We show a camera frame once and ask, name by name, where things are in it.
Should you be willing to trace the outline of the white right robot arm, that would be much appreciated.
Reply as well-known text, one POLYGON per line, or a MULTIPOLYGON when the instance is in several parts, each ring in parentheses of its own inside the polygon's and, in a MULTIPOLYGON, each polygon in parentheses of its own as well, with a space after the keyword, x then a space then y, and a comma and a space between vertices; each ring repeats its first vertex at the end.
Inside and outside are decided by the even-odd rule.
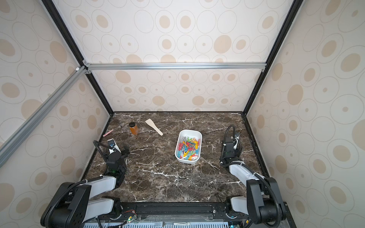
POLYGON ((286 219, 285 205, 274 178, 265 178, 252 170, 240 158, 240 141, 225 137, 222 142, 220 166, 235 176, 246 188, 246 196, 227 199, 226 213, 241 213, 248 217, 248 224, 265 224, 269 228, 279 227, 286 219))

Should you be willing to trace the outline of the white plastic storage box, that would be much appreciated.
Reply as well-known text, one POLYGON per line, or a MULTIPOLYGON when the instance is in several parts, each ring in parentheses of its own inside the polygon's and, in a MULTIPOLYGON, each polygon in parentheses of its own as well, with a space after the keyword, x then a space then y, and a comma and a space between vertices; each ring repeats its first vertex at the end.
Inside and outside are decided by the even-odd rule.
POLYGON ((179 133, 175 157, 181 163, 196 164, 201 157, 202 134, 195 130, 182 130, 179 133))

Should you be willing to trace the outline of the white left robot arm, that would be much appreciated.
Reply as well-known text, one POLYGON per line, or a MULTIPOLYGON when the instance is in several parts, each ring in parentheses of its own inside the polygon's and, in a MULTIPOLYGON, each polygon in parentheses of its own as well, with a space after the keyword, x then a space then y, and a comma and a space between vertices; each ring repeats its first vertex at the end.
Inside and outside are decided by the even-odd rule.
POLYGON ((108 161, 104 175, 61 184, 41 216, 41 226, 79 228, 84 222, 102 215, 112 220, 119 219, 122 214, 120 199, 92 198, 120 187, 127 171, 125 159, 129 154, 126 146, 121 151, 114 147, 113 152, 106 157, 108 161))

